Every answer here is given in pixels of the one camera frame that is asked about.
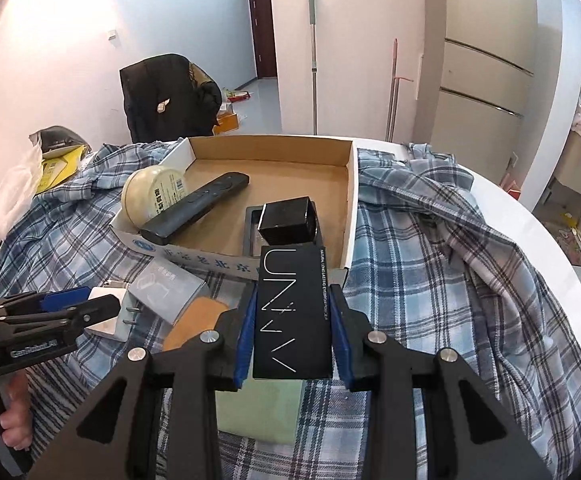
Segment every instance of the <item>blue plaid fabric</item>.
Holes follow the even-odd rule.
[[[147,256],[123,246],[108,223],[135,170],[157,164],[162,143],[104,146],[67,184],[33,201],[0,248],[0,296],[133,280]],[[411,349],[455,348],[513,414],[556,479],[581,459],[581,349],[559,303],[522,251],[487,226],[472,177],[452,157],[409,146],[410,160],[361,150],[350,306]],[[244,282],[203,274],[213,297],[236,306]],[[29,370],[38,456],[128,349],[161,348],[150,312],[129,341],[82,336],[77,352]],[[358,479],[369,413],[366,394],[337,377],[309,381],[294,446],[220,434],[228,479]],[[162,413],[164,473],[170,392]],[[426,478],[421,396],[415,394],[418,475]]]

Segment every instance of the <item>black box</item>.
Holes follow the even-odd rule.
[[[315,242],[317,214],[307,196],[264,205],[258,231],[270,245]]]
[[[325,248],[262,247],[253,354],[255,379],[333,376]]]
[[[319,218],[317,217],[317,207],[315,202],[311,202],[313,211],[315,213],[315,239],[312,240],[317,246],[324,245],[322,238],[322,233],[319,229]],[[263,205],[256,205],[246,208],[246,219],[244,222],[244,242],[242,248],[242,254],[244,256],[256,256],[259,257],[262,253],[262,246],[268,245],[268,242],[264,240],[261,232],[258,230],[259,222],[262,218],[262,213],[264,211]]]

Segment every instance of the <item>round container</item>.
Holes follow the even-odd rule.
[[[133,173],[122,190],[122,209],[136,228],[187,195],[184,174],[164,166]]]

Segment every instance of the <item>human hand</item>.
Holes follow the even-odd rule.
[[[8,410],[0,415],[4,429],[2,439],[8,447],[19,451],[32,444],[32,415],[30,413],[30,394],[28,378],[24,370],[15,373],[8,384],[11,403]]]

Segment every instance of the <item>door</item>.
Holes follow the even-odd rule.
[[[250,9],[257,78],[277,77],[272,3],[270,0],[250,0]]]

